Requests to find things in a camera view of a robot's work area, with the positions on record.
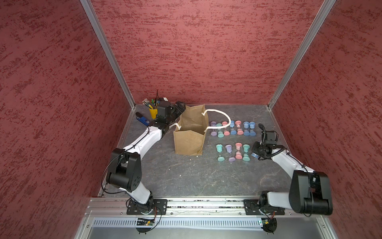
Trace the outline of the large green sand timer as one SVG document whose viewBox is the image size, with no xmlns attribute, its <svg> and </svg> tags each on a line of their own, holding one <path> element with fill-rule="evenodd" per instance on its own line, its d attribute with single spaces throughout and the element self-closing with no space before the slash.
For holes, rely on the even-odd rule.
<svg viewBox="0 0 382 239">
<path fill-rule="evenodd" d="M 250 161 L 250 156 L 249 156 L 249 149 L 250 149 L 250 145 L 249 144 L 244 144 L 243 145 L 243 160 L 244 161 Z"/>
</svg>

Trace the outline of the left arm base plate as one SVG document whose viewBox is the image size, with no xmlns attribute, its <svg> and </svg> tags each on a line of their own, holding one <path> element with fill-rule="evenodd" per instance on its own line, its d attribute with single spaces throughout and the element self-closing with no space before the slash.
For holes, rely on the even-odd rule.
<svg viewBox="0 0 382 239">
<path fill-rule="evenodd" d="M 167 211 L 167 199 L 149 199 L 146 204 L 140 204 L 134 199 L 126 202 L 127 215 L 165 215 Z"/>
</svg>

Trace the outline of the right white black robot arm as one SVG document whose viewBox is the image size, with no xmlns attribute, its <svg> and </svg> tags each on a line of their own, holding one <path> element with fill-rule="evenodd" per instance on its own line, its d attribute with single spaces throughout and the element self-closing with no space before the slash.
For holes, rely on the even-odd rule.
<svg viewBox="0 0 382 239">
<path fill-rule="evenodd" d="M 327 174 L 306 166 L 283 145 L 257 141 L 251 151 L 258 160 L 271 160 L 278 164 L 291 178 L 288 192 L 264 191 L 258 202 L 260 209 L 283 208 L 306 216 L 329 216 L 333 213 Z"/>
</svg>

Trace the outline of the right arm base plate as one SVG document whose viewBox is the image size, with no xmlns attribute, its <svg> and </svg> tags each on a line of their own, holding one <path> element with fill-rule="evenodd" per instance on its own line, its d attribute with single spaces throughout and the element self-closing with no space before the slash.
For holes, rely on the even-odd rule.
<svg viewBox="0 0 382 239">
<path fill-rule="evenodd" d="M 273 207 L 270 205 L 261 205 L 258 200 L 246 199 L 243 201 L 244 210 L 247 216 L 283 216 L 285 215 L 284 208 Z"/>
</svg>

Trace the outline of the blue sand timer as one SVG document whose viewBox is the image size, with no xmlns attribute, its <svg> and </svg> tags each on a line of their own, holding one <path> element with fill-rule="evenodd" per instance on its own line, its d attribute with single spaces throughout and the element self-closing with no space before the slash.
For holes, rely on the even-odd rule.
<svg viewBox="0 0 382 239">
<path fill-rule="evenodd" d="M 245 136 L 249 136 L 249 135 L 250 135 L 249 125 L 250 125 L 250 124 L 249 124 L 248 121 L 245 121 L 245 122 L 243 123 L 243 127 L 244 127 L 243 134 L 244 134 Z"/>
<path fill-rule="evenodd" d="M 230 134 L 231 135 L 236 135 L 237 134 L 237 130 L 235 129 L 235 121 L 234 120 L 232 120 L 231 122 L 230 122 Z"/>
<path fill-rule="evenodd" d="M 256 136 L 255 126 L 256 126 L 256 123 L 255 123 L 255 122 L 251 121 L 251 122 L 249 123 L 250 136 Z"/>
</svg>

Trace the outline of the purple sand timer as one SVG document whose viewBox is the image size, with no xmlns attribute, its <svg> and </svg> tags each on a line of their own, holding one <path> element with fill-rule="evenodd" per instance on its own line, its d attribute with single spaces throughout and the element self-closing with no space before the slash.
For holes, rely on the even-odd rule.
<svg viewBox="0 0 382 239">
<path fill-rule="evenodd" d="M 215 121 L 211 121 L 211 123 L 210 123 L 210 126 L 211 127 L 216 127 L 216 122 Z M 217 136 L 217 131 L 216 131 L 216 129 L 211 129 L 211 131 L 210 131 L 210 135 L 211 136 Z"/>
<path fill-rule="evenodd" d="M 232 145 L 227 144 L 227 145 L 225 146 L 225 149 L 226 149 L 227 153 L 229 154 L 228 161 L 229 161 L 229 162 L 234 162 L 234 161 L 236 160 L 236 158 L 235 158 L 235 156 L 234 156 L 234 154 L 233 154 Z"/>
</svg>

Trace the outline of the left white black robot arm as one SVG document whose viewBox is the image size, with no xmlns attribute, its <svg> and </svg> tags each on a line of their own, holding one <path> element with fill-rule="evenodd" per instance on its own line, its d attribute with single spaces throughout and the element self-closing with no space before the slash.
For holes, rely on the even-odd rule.
<svg viewBox="0 0 382 239">
<path fill-rule="evenodd" d="M 148 123 L 142 135 L 129 146 L 112 151 L 110 163 L 104 171 L 106 183 L 127 193 L 144 215 L 150 214 L 155 206 L 152 192 L 141 182 L 141 159 L 170 127 L 177 125 L 176 120 L 186 110 L 186 104 L 162 101 L 157 110 L 156 118 Z"/>
</svg>

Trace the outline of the pink sand timer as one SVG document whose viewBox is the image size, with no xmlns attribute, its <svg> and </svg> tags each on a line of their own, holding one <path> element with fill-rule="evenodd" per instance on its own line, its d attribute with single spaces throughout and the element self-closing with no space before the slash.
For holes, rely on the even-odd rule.
<svg viewBox="0 0 382 239">
<path fill-rule="evenodd" d="M 235 158 L 236 158 L 236 159 L 242 159 L 242 158 L 243 158 L 242 153 L 241 153 L 242 143 L 237 142 L 237 143 L 235 144 L 235 147 L 236 147 Z"/>
<path fill-rule="evenodd" d="M 236 129 L 237 129 L 237 134 L 238 135 L 243 135 L 244 134 L 244 131 L 243 131 L 243 129 L 242 129 L 242 121 L 240 121 L 240 120 L 237 120 L 237 121 L 235 121 L 235 125 L 236 125 Z"/>
<path fill-rule="evenodd" d="M 223 129 L 224 136 L 229 136 L 230 135 L 230 131 L 229 131 L 228 122 L 227 121 L 223 121 L 222 125 L 225 126 L 225 128 Z"/>
</svg>

